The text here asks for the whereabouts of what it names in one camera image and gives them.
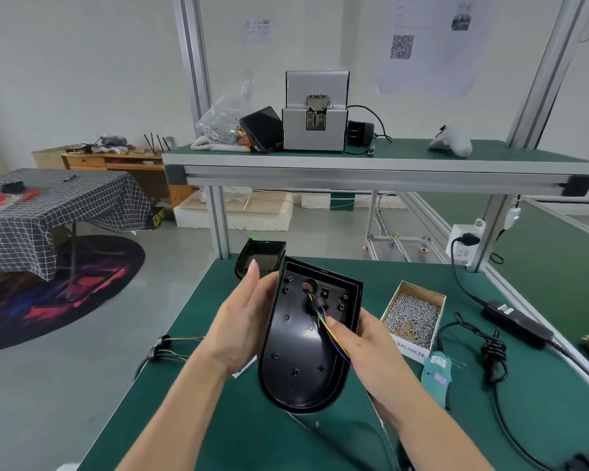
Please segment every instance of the round rug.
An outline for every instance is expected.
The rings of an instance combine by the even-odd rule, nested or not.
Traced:
[[[70,248],[70,243],[58,248],[58,268],[52,281],[25,272],[10,274],[0,282],[0,349],[35,339],[86,316],[122,291],[146,256],[142,247],[128,238],[79,237],[76,275],[68,299]]]

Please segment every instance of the hand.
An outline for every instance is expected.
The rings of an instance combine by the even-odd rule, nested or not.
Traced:
[[[277,272],[260,279],[258,263],[253,259],[240,284],[220,306],[196,351],[208,354],[228,374],[248,364],[258,351],[278,280]]]
[[[361,336],[330,316],[327,316],[327,324],[351,356],[353,369],[364,388],[375,398],[378,413],[396,427],[397,396],[402,387],[410,382],[418,385],[418,382],[391,333],[364,308],[360,309]]]

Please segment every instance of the paper notice on wall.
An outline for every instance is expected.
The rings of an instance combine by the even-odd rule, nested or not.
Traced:
[[[466,95],[494,23],[495,0],[390,0],[382,94]]]
[[[271,42],[271,20],[250,19],[244,23],[244,37],[247,44],[266,44]]]

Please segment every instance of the qr code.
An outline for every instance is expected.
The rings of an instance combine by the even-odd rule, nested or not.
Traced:
[[[391,47],[392,60],[409,60],[412,54],[412,43],[415,36],[412,34],[394,34]]]

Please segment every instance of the right hand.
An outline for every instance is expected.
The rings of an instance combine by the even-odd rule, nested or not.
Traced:
[[[364,308],[360,309],[360,336],[330,316],[327,316],[327,324],[351,357],[353,369],[364,388],[375,398],[377,411],[396,427],[398,394],[408,383],[418,382],[391,333]]]

